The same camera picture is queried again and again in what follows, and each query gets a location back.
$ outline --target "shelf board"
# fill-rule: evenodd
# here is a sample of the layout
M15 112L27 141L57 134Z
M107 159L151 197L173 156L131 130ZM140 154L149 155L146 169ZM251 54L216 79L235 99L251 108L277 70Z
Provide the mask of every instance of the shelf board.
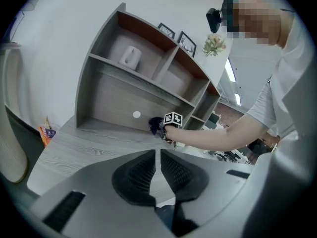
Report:
M138 77L138 78L140 78L140 79L142 79L142 80L144 80L144 81L146 81L146 82L148 82L148 83L150 83L150 84L152 84L152 85L154 85L154 86L160 88L161 90L163 90L163 91L169 93L170 95L172 95L172 96L174 96L175 98L181 100L182 102L185 102L186 104L190 105L191 107L193 107L193 108L195 107L194 104L192 104L192 103L190 103L189 101L185 100L183 97L179 96L178 94L175 94L175 93L170 92L168 89L166 89L165 87L163 87L163 86L161 86L160 84L156 83L155 81L153 81L153 80L151 80L151 79L149 79L149 78L147 78L147 77L145 77L145 76L143 76L143 75L141 75L141 74L139 74L139 73L137 73L137 72L135 72L135 71L133 71L133 70L131 70L131 69L128 69L128 68L126 68L126 67L124 67L124 66L118 64L118 63L115 62L115 61L112 61L112 60L103 58L103 57L98 56L98 55L95 55L95 54L89 54L89 56L90 56L91 58L97 59L97 60L99 60L99 61L101 61L101 62L104 62L104 63L106 63L106 64L109 64L109 65L111 65L111 66L113 66L113 67L116 67L116 68L118 68L118 69L121 69L121 70L123 70L123 71L125 71L125 72L128 72L128 73L130 73L130 74L132 74L132 75L134 75L134 76L136 76L136 77Z
M202 120L202 119L200 119L200 118L198 118L198 117L196 117L196 116L191 115L191 117L192 117L193 119L196 119L196 120L198 120L198 121L201 121L201 122L205 123L204 120Z

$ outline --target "white t-shirt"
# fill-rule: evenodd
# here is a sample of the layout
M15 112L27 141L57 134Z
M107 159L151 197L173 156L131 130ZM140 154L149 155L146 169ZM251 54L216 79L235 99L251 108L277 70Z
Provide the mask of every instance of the white t-shirt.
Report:
M282 101L313 59L315 45L298 16L295 15L285 47L281 50L272 77L264 85L253 107L247 112L266 127L276 125L280 137L295 130Z

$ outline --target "picture frame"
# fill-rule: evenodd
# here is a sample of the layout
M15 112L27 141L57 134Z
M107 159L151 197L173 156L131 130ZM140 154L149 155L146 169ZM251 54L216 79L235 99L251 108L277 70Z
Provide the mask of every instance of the picture frame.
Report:
M183 31L180 33L178 41L179 45L192 57L194 57L197 45Z
M161 30L164 34L166 34L167 36L171 37L172 39L174 39L175 37L175 32L173 30L171 30L169 27L167 27L166 25L164 25L163 23L160 23L158 25L158 29Z

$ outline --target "man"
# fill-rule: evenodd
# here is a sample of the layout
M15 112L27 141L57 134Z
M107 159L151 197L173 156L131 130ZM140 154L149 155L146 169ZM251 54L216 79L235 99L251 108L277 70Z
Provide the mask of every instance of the man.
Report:
M295 130L283 97L303 74L315 47L298 16L269 8L262 0L224 0L222 16L228 32L244 33L258 43L278 45L282 58L253 107L232 126L191 131L166 126L168 139L213 151L230 151L261 137L276 124L283 138Z

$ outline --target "office desk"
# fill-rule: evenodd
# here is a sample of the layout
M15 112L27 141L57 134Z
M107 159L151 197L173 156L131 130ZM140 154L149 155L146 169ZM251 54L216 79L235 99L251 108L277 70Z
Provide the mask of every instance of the office desk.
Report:
M87 119L80 128L75 128L72 117L40 155L27 186L36 194L43 195L89 164L133 152L156 149L157 171L152 179L150 195L156 198L157 204L160 204L174 198L160 171L161 148L173 149L172 145L150 133L96 119Z

